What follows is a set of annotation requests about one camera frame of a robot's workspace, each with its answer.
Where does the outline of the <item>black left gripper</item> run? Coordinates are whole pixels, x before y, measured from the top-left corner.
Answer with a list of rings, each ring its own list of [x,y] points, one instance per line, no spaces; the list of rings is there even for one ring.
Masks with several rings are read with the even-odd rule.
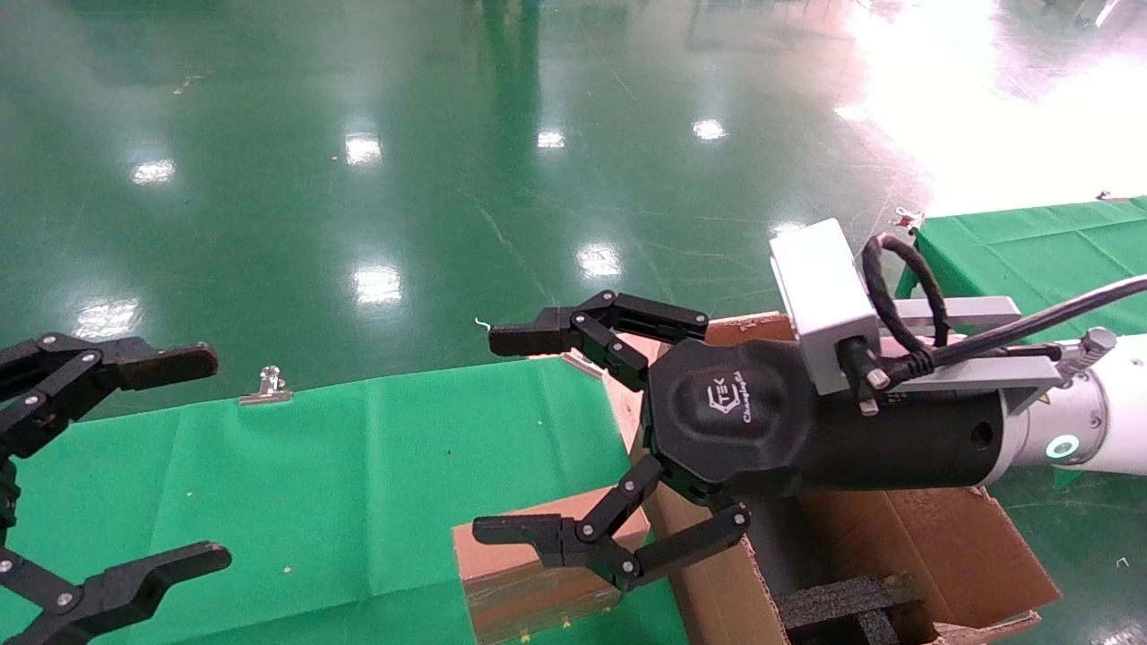
[[[112,393],[190,383],[218,371],[216,351],[203,342],[153,348],[139,336],[86,341],[49,333],[3,348],[1,453],[31,458]],[[1,529],[16,523],[17,474],[15,464],[1,460]],[[232,564],[227,547],[204,541],[119,564],[75,585],[9,547],[1,555],[3,588],[40,608],[5,644],[89,644],[155,616],[172,586]]]

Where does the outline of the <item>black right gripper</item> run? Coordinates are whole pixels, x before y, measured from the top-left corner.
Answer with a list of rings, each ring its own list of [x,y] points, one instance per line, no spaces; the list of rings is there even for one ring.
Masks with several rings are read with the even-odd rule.
[[[750,511],[729,503],[668,538],[623,547],[616,533],[663,477],[688,502],[711,503],[980,485],[998,463],[998,393],[877,395],[876,413],[866,415],[852,393],[816,391],[795,343],[713,347],[701,342],[708,325],[700,311],[603,290],[582,305],[545,306],[532,322],[491,326],[497,356],[576,350],[629,391],[643,391],[643,441],[654,457],[643,456],[582,519],[478,516],[473,538],[532,547],[546,568],[587,569],[630,592],[733,547],[751,524]],[[619,333],[674,347],[649,366]]]

